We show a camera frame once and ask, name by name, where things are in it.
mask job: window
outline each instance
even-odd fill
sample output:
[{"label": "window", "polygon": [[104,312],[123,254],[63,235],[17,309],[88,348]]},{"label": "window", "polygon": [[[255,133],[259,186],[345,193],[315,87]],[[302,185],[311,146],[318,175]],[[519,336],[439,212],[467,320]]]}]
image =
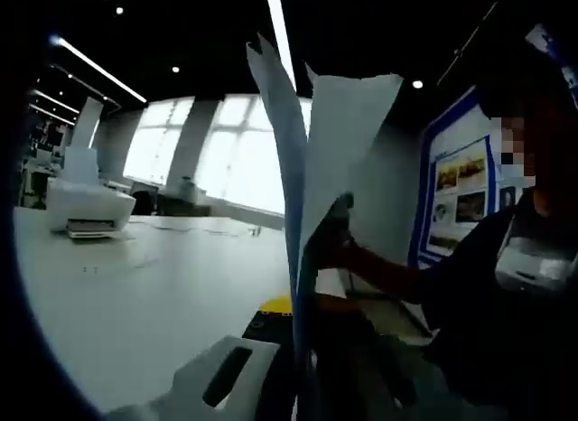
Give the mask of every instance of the window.
[{"label": "window", "polygon": [[[300,102],[308,133],[311,101]],[[221,102],[201,152],[195,182],[212,198],[284,214],[275,135],[260,97],[228,96]]]},{"label": "window", "polygon": [[182,125],[193,100],[176,98],[149,105],[130,144],[123,171],[125,177],[159,186],[166,184]]}]

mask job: white table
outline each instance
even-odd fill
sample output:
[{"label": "white table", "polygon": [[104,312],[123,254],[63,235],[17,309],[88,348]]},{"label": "white table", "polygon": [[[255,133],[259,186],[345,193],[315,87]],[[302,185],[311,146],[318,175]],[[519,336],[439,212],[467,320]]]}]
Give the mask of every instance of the white table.
[{"label": "white table", "polygon": [[[75,244],[51,234],[45,214],[15,211],[25,290],[56,358],[102,411],[164,393],[180,366],[240,336],[259,305],[289,292],[281,231],[251,237],[252,226],[226,218],[132,217],[132,239]],[[343,295],[336,272],[320,281]]]}]

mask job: white printer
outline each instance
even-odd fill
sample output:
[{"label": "white printer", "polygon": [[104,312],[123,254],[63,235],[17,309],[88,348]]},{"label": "white printer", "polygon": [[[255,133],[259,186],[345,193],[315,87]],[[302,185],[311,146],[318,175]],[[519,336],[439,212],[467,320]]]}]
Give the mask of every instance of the white printer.
[{"label": "white printer", "polygon": [[135,199],[98,182],[95,149],[67,147],[61,176],[48,180],[46,210],[51,231],[73,238],[101,238],[128,223]]}]

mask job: black ceiling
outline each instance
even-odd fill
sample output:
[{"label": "black ceiling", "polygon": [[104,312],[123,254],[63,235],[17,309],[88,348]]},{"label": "black ceiling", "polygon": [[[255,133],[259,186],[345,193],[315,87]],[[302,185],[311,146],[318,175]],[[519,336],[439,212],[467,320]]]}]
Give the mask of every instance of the black ceiling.
[{"label": "black ceiling", "polygon": [[[500,0],[438,85],[496,0],[281,1],[298,93],[311,96],[304,61],[319,74],[398,73],[406,83],[388,120],[407,130],[424,127],[471,85],[472,59],[536,21],[536,1]],[[74,0],[53,32],[148,101],[254,93],[245,44],[257,33],[275,41],[266,0]],[[413,89],[414,79],[424,88]],[[107,97],[107,113],[143,105],[63,48],[50,49],[37,89],[77,109],[86,96]]]}]

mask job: yellow object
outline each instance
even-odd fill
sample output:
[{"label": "yellow object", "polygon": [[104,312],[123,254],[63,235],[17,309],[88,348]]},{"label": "yellow object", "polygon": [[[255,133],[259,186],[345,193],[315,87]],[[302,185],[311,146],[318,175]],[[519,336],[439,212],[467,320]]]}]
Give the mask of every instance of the yellow object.
[{"label": "yellow object", "polygon": [[291,296],[285,295],[281,297],[276,297],[274,299],[269,299],[267,302],[261,305],[259,311],[265,313],[290,314],[293,312],[293,308],[291,305]]}]

